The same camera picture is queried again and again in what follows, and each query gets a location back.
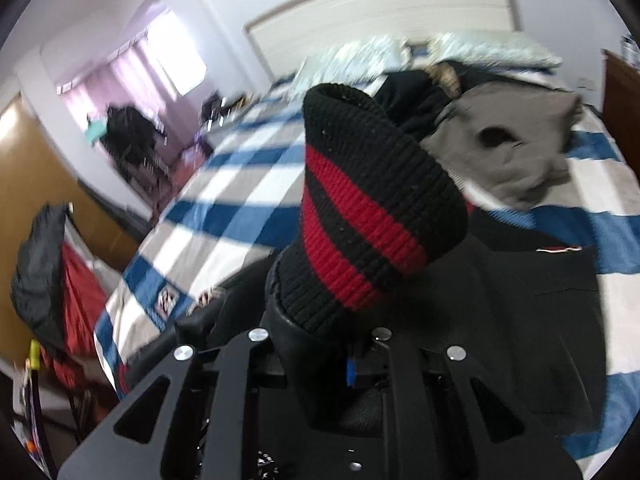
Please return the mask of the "red and black jacket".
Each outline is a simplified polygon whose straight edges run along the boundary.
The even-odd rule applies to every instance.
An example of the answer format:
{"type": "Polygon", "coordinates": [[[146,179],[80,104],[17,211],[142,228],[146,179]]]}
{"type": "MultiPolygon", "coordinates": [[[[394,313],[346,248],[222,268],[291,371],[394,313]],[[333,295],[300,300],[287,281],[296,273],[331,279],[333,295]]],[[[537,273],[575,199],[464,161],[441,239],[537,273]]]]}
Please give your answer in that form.
{"type": "Polygon", "coordinates": [[[94,329],[120,273],[90,252],[67,204],[47,204],[21,242],[10,297],[40,344],[40,356],[67,390],[103,382],[94,329]]]}

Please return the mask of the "pink window curtain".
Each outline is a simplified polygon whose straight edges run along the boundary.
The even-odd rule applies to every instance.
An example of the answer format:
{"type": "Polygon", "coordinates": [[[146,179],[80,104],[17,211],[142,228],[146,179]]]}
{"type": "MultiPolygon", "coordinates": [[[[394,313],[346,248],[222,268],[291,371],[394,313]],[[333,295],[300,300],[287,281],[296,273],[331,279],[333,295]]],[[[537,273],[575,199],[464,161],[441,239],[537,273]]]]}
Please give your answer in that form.
{"type": "Polygon", "coordinates": [[[165,10],[97,66],[59,84],[56,92],[82,126],[110,105],[131,104],[171,129],[192,131],[198,110],[190,95],[206,76],[188,26],[165,10]]]}

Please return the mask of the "white bed headboard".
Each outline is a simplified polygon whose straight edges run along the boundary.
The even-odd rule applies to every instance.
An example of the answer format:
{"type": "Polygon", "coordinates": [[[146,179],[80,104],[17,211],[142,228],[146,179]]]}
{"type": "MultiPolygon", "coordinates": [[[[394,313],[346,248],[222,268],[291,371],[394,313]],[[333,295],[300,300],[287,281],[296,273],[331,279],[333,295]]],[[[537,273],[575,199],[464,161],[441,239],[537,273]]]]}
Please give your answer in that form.
{"type": "Polygon", "coordinates": [[[262,69],[274,81],[311,53],[388,35],[424,42],[457,29],[519,32],[518,0],[288,0],[244,25],[262,69]]]}

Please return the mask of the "brown wooden dresser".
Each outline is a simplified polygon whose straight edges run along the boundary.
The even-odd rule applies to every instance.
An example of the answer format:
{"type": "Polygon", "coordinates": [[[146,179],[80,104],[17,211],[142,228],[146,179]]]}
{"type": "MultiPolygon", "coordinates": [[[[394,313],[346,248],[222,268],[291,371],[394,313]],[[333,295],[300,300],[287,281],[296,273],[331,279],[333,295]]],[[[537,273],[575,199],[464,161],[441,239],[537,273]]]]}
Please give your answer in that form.
{"type": "Polygon", "coordinates": [[[639,172],[639,73],[619,55],[602,50],[604,90],[602,120],[627,165],[639,172]]]}

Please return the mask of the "wooden door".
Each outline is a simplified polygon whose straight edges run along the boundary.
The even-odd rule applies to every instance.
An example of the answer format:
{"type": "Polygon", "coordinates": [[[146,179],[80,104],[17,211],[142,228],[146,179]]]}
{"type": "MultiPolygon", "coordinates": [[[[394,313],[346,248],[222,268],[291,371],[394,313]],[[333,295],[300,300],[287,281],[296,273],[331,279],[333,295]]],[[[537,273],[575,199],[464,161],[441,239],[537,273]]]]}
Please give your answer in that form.
{"type": "Polygon", "coordinates": [[[18,248],[44,204],[71,203],[90,252],[119,272],[138,244],[81,189],[19,94],[1,110],[0,185],[1,357],[13,364],[26,358],[32,333],[12,306],[11,280],[18,248]]]}

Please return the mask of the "black clothes on chair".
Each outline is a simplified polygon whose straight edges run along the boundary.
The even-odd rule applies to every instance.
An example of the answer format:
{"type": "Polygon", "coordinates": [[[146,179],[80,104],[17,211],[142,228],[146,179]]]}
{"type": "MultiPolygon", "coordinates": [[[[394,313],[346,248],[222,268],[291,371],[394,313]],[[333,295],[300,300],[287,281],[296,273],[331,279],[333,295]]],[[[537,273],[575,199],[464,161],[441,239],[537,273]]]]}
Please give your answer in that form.
{"type": "Polygon", "coordinates": [[[159,140],[167,139],[164,129],[133,105],[106,109],[106,130],[101,144],[119,162],[140,167],[152,159],[159,140]]]}

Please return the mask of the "light green pillow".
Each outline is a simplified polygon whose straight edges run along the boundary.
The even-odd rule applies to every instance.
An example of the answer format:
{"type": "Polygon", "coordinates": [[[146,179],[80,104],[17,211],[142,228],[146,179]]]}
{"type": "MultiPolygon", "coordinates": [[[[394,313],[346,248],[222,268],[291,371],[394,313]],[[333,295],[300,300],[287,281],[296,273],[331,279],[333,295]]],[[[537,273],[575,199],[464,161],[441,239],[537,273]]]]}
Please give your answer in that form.
{"type": "Polygon", "coordinates": [[[456,61],[480,67],[555,70],[559,55],[538,44],[524,32],[455,30],[429,36],[424,44],[410,44],[391,36],[352,40],[305,58],[293,79],[293,98],[317,84],[361,84],[413,63],[431,66],[456,61]]]}

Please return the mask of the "black red-striped knit sweater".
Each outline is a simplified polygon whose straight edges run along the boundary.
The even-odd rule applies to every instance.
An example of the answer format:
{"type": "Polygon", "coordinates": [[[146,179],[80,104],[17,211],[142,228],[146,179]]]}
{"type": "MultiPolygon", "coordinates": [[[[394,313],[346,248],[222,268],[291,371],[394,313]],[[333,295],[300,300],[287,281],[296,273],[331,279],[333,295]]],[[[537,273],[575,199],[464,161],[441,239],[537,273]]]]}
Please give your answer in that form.
{"type": "Polygon", "coordinates": [[[399,128],[413,79],[391,76],[376,98],[344,84],[307,92],[296,237],[141,348],[126,389],[177,344],[213,349],[265,321],[305,415],[372,434],[385,380],[372,333],[383,327],[437,352],[460,344],[552,434],[597,426],[606,380],[593,249],[465,202],[399,128]]]}

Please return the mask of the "grey-brown garment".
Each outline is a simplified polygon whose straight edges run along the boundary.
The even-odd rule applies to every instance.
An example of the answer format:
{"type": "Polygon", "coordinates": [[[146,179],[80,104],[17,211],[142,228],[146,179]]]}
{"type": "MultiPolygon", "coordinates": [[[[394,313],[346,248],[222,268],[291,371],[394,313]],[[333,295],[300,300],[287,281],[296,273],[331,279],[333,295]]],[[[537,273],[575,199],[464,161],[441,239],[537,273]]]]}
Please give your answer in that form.
{"type": "Polygon", "coordinates": [[[421,146],[500,202],[529,210],[568,177],[564,152],[580,118],[576,93],[491,81],[453,100],[421,146]]]}

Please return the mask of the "blue white checked bedspread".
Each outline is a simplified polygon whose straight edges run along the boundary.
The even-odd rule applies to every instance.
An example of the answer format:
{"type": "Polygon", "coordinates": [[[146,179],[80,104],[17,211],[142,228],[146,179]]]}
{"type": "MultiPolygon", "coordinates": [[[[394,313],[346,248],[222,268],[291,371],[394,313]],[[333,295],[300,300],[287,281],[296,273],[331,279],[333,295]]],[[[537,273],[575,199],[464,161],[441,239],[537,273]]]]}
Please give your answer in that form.
{"type": "MultiPolygon", "coordinates": [[[[294,237],[302,197],[304,127],[297,102],[270,91],[235,125],[160,215],[94,330],[106,378],[123,392],[128,360],[203,292],[294,237]]],[[[519,212],[476,183],[463,194],[492,218],[597,252],[606,338],[599,427],[564,448],[586,476],[612,455],[639,411],[639,185],[612,136],[583,110],[566,153],[570,178],[519,212]]]]}

